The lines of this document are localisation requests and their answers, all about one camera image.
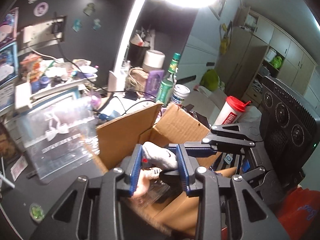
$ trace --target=cardboard flap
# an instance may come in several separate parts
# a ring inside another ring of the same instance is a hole
[[[154,129],[167,139],[165,144],[201,141],[210,132],[198,120],[173,103],[169,104]]]
[[[132,153],[140,134],[155,123],[161,106],[155,104],[97,127],[99,158],[108,170]]]

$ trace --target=plastic bottle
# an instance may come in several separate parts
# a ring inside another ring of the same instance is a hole
[[[179,53],[175,53],[173,55],[168,72],[163,77],[160,84],[156,101],[162,102],[165,106],[168,104],[170,96],[172,95],[172,92],[173,92],[173,88],[177,83],[176,73],[178,71],[177,66],[180,58],[181,58],[181,55]]]

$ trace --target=green plush toy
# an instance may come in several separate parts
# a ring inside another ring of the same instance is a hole
[[[214,69],[209,69],[206,73],[204,73],[200,82],[200,86],[203,86],[210,91],[215,91],[218,88],[219,83],[220,78],[217,72]]]

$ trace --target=desk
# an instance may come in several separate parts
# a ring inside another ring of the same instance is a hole
[[[2,186],[2,202],[1,205],[6,212],[11,223],[14,225],[18,233],[24,240],[28,240],[36,229],[37,224],[29,215],[29,208],[32,203],[42,206],[47,213],[53,204],[59,199],[62,193],[72,184],[80,175],[86,175],[89,178],[95,178],[102,175],[100,169],[93,160],[67,172],[51,181],[49,184],[41,184],[37,176],[27,179],[26,175],[33,170],[32,165],[28,161],[28,167],[20,174],[15,181],[15,189],[9,188],[7,185]],[[10,168],[14,163],[6,169],[6,176],[12,180]]]

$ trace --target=plastic bag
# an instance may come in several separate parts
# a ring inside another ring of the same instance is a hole
[[[17,120],[39,178],[48,183],[99,153],[90,98],[61,101]]]

